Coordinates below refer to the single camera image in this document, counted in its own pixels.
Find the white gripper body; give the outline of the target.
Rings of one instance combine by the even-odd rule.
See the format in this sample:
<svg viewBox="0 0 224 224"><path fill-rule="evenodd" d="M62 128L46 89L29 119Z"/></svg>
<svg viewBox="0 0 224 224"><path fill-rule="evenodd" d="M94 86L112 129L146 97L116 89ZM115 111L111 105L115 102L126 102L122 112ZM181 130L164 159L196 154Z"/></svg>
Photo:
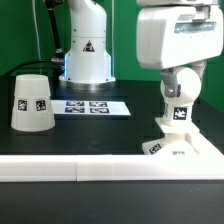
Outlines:
<svg viewBox="0 0 224 224"><path fill-rule="evenodd" d="M223 14L217 5L142 9L137 18L137 59L143 68L167 69L219 56Z"/></svg>

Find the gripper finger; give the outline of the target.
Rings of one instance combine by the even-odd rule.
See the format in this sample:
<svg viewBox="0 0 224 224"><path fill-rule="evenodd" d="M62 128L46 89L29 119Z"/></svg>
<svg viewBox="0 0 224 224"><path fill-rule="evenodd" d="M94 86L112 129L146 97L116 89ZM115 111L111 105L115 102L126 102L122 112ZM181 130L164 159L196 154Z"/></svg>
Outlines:
<svg viewBox="0 0 224 224"><path fill-rule="evenodd" d="M196 73L196 75L199 77L200 80L203 79L206 67L207 67L206 60L196 61L191 64L192 70Z"/></svg>
<svg viewBox="0 0 224 224"><path fill-rule="evenodd" d="M177 80L177 69L168 68L161 71L162 81L165 86L165 96L168 98L175 98L180 96L181 85Z"/></svg>

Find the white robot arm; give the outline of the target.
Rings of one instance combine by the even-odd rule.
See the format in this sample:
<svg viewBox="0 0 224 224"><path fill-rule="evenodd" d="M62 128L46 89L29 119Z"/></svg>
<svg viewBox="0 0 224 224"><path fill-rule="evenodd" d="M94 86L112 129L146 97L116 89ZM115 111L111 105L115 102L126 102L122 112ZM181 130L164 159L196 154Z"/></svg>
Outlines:
<svg viewBox="0 0 224 224"><path fill-rule="evenodd" d="M76 85L113 82L106 51L106 12L93 0L68 0L71 47L62 80ZM190 64L203 73L206 60L221 54L224 17L216 0L136 0L141 10L136 24L140 66L161 72L165 96L175 98L183 85L179 67Z"/></svg>

